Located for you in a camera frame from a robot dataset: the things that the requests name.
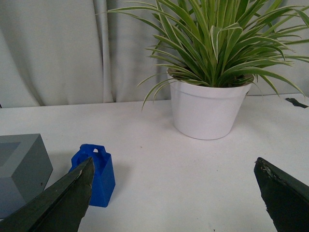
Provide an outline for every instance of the gray curtain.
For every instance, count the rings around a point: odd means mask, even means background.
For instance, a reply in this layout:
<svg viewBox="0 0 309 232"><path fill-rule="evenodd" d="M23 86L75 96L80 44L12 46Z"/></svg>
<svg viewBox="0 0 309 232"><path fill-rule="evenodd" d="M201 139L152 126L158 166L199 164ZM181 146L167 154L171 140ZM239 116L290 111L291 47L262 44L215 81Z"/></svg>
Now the gray curtain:
<svg viewBox="0 0 309 232"><path fill-rule="evenodd" d="M154 3L155 0L144 0ZM122 0L0 0L0 104L2 107L142 101L165 77L144 48L155 31L106 10ZM306 5L307 0L285 4ZM146 12L136 12L149 18ZM294 50L309 55L309 46ZM309 66L275 67L309 95ZM144 78L162 73L140 87ZM274 81L280 93L296 91ZM274 94L262 80L250 94ZM164 89L158 100L169 99Z"/></svg>

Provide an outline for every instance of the blue object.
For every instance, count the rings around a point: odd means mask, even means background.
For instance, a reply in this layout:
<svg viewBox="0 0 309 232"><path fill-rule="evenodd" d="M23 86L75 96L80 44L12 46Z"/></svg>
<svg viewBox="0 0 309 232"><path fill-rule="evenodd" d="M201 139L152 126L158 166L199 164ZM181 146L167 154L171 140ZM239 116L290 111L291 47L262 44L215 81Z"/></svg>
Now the blue object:
<svg viewBox="0 0 309 232"><path fill-rule="evenodd" d="M72 157L72 171L80 163L92 157L95 164L95 174L92 182L92 195L89 205L107 207L115 187L115 177L112 168L112 156L105 151L104 146L83 144Z"/></svg>

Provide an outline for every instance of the gray box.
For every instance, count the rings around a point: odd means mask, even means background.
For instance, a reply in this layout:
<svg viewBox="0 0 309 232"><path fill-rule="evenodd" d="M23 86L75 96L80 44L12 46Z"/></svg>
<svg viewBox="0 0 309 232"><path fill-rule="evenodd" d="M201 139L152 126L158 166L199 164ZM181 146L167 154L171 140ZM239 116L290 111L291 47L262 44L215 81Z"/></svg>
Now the gray box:
<svg viewBox="0 0 309 232"><path fill-rule="evenodd" d="M0 136L0 218L42 193L52 171L40 134Z"/></svg>

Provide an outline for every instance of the white table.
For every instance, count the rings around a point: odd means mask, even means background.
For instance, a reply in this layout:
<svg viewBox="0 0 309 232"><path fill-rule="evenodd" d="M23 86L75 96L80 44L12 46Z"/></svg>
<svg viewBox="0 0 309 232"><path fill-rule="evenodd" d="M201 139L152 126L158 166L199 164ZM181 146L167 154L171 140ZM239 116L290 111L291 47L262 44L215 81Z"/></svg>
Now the white table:
<svg viewBox="0 0 309 232"><path fill-rule="evenodd" d="M309 185L309 108L299 94L248 96L232 131L203 141L178 132L170 101L0 109L0 135L40 133L65 175L81 144L112 154L116 187L80 232L275 232L253 173L263 157Z"/></svg>

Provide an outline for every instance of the potted plant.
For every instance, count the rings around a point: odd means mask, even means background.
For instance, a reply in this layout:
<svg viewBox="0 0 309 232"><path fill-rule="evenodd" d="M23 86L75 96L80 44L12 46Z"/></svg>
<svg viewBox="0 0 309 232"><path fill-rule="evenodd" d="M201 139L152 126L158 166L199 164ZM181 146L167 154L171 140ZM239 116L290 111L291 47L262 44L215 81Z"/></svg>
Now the potted plant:
<svg viewBox="0 0 309 232"><path fill-rule="evenodd" d="M217 139L227 135L240 105L255 78L264 79L277 93L271 78L302 91L291 81L265 68L292 65L292 60L309 62L289 47L305 44L295 32L309 28L304 13L309 6L283 6L282 0L155 0L154 4L109 10L123 13L155 28L158 44L147 48L150 57L162 60L168 78L156 84L145 101L167 85L175 127L198 139ZM132 13L146 10L153 21ZM285 26L294 17L301 24Z"/></svg>

